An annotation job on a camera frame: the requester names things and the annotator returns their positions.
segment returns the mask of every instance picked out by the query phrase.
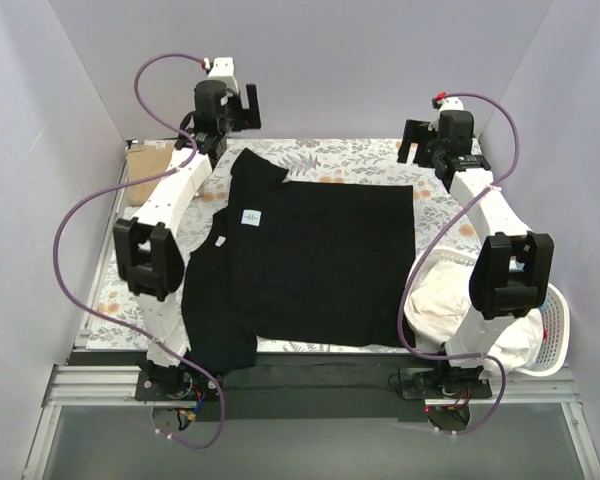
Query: floral tablecloth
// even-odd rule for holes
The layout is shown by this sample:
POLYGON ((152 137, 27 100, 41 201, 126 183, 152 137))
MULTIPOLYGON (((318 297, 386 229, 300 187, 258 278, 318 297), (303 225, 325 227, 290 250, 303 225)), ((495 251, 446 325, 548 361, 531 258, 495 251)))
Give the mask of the floral tablecloth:
MULTIPOLYGON (((211 229, 212 216, 227 205, 231 165, 244 148, 289 169, 292 180, 373 185, 413 185, 416 249, 422 251, 460 206, 446 192, 432 170, 398 164, 396 140, 246 140, 233 139, 220 163, 187 209, 178 231, 183 258, 202 244, 211 229)), ((479 153, 477 142, 474 153, 479 153)), ((137 208, 128 207, 123 215, 132 217, 137 208)), ((460 221, 441 245, 477 253, 480 249, 475 230, 467 218, 460 221)), ((127 322, 142 326, 142 317, 133 295, 120 280, 115 253, 105 269, 104 287, 97 309, 127 322)), ((146 350, 147 339, 136 332, 95 319, 88 349, 146 350)), ((344 347, 308 344, 261 338, 261 352, 399 352, 401 349, 377 345, 344 347)))

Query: white wall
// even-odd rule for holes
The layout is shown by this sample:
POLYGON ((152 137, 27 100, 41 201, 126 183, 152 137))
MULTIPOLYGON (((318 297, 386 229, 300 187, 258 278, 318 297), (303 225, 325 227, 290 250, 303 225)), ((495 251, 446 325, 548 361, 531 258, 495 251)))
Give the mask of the white wall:
MULTIPOLYGON (((558 0, 503 99, 521 136, 507 197, 556 243, 552 282, 573 330, 568 362, 600 456, 600 1, 558 0)), ((483 146, 502 171, 510 132, 496 115, 483 146)))
MULTIPOLYGON (((130 86, 166 51, 233 56, 259 87, 263 137, 397 137, 442 90, 500 97, 553 0, 50 0, 125 138, 172 136, 130 86)), ((202 72, 147 72, 167 118, 192 109, 202 72)), ((490 109, 477 108, 478 128, 490 109)))
MULTIPOLYGON (((64 212, 119 178, 122 140, 46 0, 0 0, 0 480, 19 479, 79 312, 55 284, 64 212)), ((78 214, 64 269, 86 295, 111 199, 78 214)))

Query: black cloth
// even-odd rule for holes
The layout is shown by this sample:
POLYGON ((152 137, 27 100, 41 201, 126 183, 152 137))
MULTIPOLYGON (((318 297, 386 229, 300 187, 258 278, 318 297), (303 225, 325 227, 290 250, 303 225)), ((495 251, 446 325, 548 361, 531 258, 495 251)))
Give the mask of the black cloth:
POLYGON ((182 313, 191 359, 213 371, 249 366, 254 335, 400 345, 396 315, 415 258, 412 187, 286 175, 244 150, 228 207, 191 254, 182 313))

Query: crumpled white fabric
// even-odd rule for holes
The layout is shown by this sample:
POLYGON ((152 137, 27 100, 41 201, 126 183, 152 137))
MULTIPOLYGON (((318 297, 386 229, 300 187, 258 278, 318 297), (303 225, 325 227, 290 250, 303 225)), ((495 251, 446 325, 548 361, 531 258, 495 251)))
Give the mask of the crumpled white fabric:
MULTIPOLYGON (((405 313, 419 336, 437 347, 453 336, 471 306, 472 270, 472 267, 442 260, 412 290, 405 313)), ((543 335, 542 315, 533 309, 502 332, 489 354, 502 362, 507 373, 531 366, 538 357, 543 335)), ((495 362, 485 361, 484 369, 487 375, 500 375, 495 362)))

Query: white plastic basket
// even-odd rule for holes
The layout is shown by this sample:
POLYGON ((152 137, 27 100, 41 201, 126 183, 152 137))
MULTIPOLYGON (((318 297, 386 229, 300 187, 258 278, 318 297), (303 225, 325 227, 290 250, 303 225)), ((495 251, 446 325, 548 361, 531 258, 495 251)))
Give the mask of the white plastic basket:
MULTIPOLYGON (((453 248, 435 247, 425 260, 411 288, 420 285, 429 270, 441 260, 460 265, 474 265, 477 257, 453 248)), ((518 368, 517 372, 533 377, 547 377, 556 373, 564 364, 569 346, 569 307, 567 301, 556 287, 549 284, 547 298, 540 307, 545 336, 535 363, 527 368, 518 368)))

